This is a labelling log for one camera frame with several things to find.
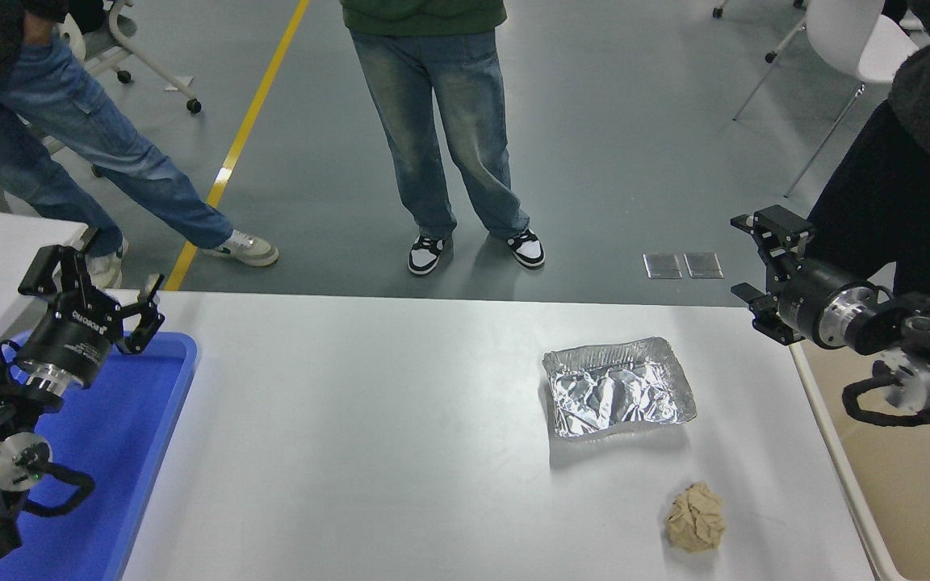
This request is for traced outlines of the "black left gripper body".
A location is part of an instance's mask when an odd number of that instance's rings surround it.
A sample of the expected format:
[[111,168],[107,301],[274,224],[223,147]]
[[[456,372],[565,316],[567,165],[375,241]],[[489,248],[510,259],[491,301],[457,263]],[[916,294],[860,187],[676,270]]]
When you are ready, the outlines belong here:
[[117,300],[100,290],[60,293],[16,354],[16,366],[28,386],[48,392],[89,387],[122,337],[121,320]]

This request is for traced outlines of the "person's hand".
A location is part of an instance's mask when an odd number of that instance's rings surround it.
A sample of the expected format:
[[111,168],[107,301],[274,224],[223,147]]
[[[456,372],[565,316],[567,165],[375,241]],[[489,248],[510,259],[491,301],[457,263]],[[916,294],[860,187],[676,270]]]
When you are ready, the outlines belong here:
[[48,45],[52,43],[57,23],[51,19],[33,14],[26,10],[23,12],[23,44]]

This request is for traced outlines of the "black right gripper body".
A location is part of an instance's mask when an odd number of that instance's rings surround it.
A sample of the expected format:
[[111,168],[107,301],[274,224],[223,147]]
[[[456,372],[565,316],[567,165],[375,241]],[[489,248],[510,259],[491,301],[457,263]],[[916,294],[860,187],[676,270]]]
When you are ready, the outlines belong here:
[[778,293],[778,314],[798,335],[818,346],[843,346],[843,333],[823,330],[827,308],[845,288],[845,274],[816,260],[805,260]]

